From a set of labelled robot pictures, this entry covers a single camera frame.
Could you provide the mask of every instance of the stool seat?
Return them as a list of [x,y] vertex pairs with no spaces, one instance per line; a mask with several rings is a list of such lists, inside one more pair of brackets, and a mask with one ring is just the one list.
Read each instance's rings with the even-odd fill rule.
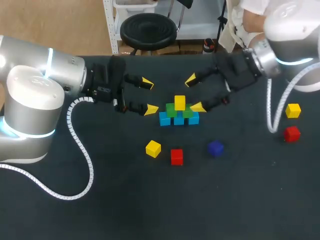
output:
[[128,46],[155,51],[173,44],[177,38],[176,24],[157,13],[140,13],[127,18],[121,25],[120,36]]

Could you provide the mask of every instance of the chair leg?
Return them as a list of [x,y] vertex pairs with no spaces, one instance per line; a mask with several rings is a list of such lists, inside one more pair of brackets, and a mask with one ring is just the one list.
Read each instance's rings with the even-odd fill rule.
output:
[[170,16],[171,16],[171,12],[172,12],[172,8],[174,7],[174,3],[175,3],[175,0],[171,0],[171,4],[170,4],[170,8],[169,8],[169,13],[168,13],[168,18],[170,18]]
[[180,20],[179,20],[179,26],[176,29],[176,32],[179,32],[179,30],[181,28],[182,20],[184,19],[185,8],[186,8],[185,6],[182,7],[181,14],[180,14]]
[[130,53],[130,55],[131,55],[131,56],[135,56],[136,53],[137,53],[137,51],[138,51],[138,49],[133,50],[133,51]]

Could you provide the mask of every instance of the white container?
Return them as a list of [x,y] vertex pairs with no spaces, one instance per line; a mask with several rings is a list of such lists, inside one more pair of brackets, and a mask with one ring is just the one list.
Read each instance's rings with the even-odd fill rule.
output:
[[117,0],[113,0],[113,6],[116,9],[117,14],[119,15],[119,21],[123,22],[127,18],[142,13],[154,13],[155,8],[158,5],[158,2],[153,4],[129,4],[130,0],[128,0],[128,4],[117,4]]

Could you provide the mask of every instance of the blue block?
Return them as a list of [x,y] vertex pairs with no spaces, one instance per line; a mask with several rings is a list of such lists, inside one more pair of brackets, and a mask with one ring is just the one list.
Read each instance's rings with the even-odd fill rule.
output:
[[193,113],[193,117],[190,117],[188,119],[188,121],[189,121],[189,125],[197,125],[197,124],[199,124],[199,113],[195,111]]
[[213,141],[208,144],[208,152],[214,157],[219,157],[224,152],[224,146],[219,141]]
[[167,116],[167,113],[165,111],[159,112],[159,120],[160,120],[160,126],[170,126],[171,120],[170,117]]
[[177,117],[173,119],[174,125],[185,125],[185,119],[182,116],[182,111],[178,111]]

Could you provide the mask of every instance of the red block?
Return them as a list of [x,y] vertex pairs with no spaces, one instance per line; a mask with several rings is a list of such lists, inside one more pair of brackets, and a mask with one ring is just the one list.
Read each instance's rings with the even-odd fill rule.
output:
[[171,165],[182,166],[184,164],[184,153],[182,149],[171,150]]
[[288,143],[292,143],[292,142],[296,142],[299,140],[300,138],[300,131],[296,126],[291,126],[288,127],[285,131],[284,131],[284,139],[286,142]]

